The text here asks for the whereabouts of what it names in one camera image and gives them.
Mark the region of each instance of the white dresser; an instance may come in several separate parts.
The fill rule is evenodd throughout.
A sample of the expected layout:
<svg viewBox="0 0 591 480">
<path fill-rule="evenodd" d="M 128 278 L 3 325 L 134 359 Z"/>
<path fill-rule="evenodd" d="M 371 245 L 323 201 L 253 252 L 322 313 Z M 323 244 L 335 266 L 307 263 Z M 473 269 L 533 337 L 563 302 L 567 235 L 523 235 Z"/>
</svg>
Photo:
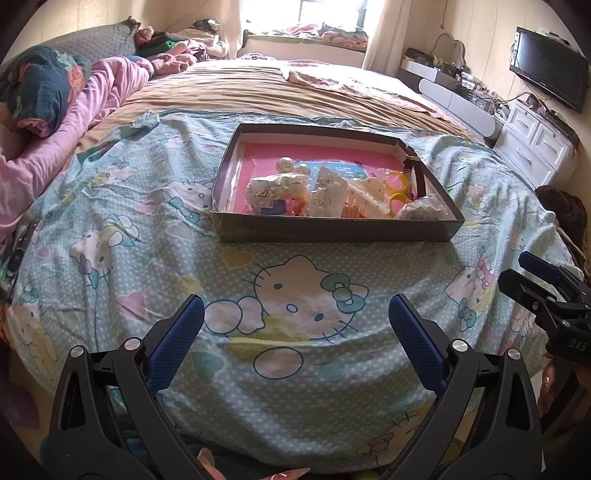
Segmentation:
<svg viewBox="0 0 591 480">
<path fill-rule="evenodd" d="M 565 188 L 579 163 L 570 140 L 519 101 L 514 103 L 494 150 L 534 188 Z"/>
</svg>

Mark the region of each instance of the metal screw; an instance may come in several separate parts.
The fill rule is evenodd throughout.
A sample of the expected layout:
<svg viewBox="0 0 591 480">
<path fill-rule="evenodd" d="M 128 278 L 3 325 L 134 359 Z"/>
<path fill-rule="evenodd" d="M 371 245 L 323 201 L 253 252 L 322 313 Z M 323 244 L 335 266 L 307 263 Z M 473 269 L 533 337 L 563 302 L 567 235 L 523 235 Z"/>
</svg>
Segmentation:
<svg viewBox="0 0 591 480">
<path fill-rule="evenodd" d="M 82 347 L 80 345 L 76 345 L 72 350 L 70 350 L 70 355 L 73 358 L 78 358 L 83 353 L 84 353 L 84 347 Z"/>
<path fill-rule="evenodd" d="M 519 350 L 515 348 L 509 348 L 507 355 L 509 355 L 513 360 L 519 360 L 521 358 Z"/>
<path fill-rule="evenodd" d="M 454 340 L 452 343 L 452 347 L 454 350 L 458 352 L 465 352 L 468 350 L 468 344 L 464 340 Z"/>
<path fill-rule="evenodd" d="M 139 338 L 130 338 L 125 342 L 125 349 L 132 351 L 139 347 L 140 344 L 141 342 L 139 341 Z"/>
</svg>

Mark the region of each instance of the white drawer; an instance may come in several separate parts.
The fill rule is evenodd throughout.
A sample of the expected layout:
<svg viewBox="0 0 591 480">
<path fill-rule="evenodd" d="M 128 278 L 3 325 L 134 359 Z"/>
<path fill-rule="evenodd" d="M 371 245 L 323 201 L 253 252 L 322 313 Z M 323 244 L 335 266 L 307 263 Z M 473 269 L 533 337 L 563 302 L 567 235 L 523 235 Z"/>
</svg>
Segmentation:
<svg viewBox="0 0 591 480">
<path fill-rule="evenodd" d="M 549 184 L 550 180 L 556 176 L 555 169 L 534 155 L 507 129 L 501 132 L 499 140 L 496 141 L 495 150 L 499 150 L 508 157 L 535 187 Z"/>
<path fill-rule="evenodd" d="M 536 132 L 530 149 L 539 157 L 558 167 L 565 158 L 570 158 L 570 146 L 545 125 L 541 124 Z"/>
<path fill-rule="evenodd" d="M 519 107 L 511 110 L 506 124 L 518 136 L 523 136 L 528 144 L 534 139 L 535 133 L 540 126 L 540 122 L 531 113 Z"/>
</svg>

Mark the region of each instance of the curtain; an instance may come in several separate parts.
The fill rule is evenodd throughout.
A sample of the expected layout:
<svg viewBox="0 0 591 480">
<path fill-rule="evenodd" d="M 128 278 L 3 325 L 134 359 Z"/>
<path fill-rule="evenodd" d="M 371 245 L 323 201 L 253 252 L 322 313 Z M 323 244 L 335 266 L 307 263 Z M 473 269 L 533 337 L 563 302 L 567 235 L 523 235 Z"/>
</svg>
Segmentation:
<svg viewBox="0 0 591 480">
<path fill-rule="evenodd" d="M 382 14 L 369 39 L 364 70 L 395 76 L 400 67 L 411 0 L 384 0 Z"/>
<path fill-rule="evenodd" d="M 229 59 L 236 58 L 236 52 L 242 47 L 243 19 L 242 0 L 221 0 L 220 38 L 227 42 Z"/>
</svg>

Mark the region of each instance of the blue gripper pad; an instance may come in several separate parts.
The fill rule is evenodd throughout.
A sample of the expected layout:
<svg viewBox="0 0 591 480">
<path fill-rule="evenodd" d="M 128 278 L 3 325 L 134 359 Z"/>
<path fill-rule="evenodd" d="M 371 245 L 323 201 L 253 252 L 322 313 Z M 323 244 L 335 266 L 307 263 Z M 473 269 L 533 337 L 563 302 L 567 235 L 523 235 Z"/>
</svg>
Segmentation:
<svg viewBox="0 0 591 480">
<path fill-rule="evenodd" d="M 390 325 L 400 340 L 419 380 L 427 390 L 441 397 L 447 388 L 445 360 L 421 323 L 399 295 L 392 297 L 388 309 Z"/>
<path fill-rule="evenodd" d="M 542 260 L 529 252 L 523 252 L 519 256 L 519 266 L 550 284 L 557 284 L 560 282 L 559 270 L 555 265 L 552 265 L 546 260 Z"/>
<path fill-rule="evenodd" d="M 154 396 L 159 390 L 170 386 L 204 320 L 203 300 L 195 297 L 150 356 L 146 377 L 146 387 L 150 395 Z"/>
</svg>

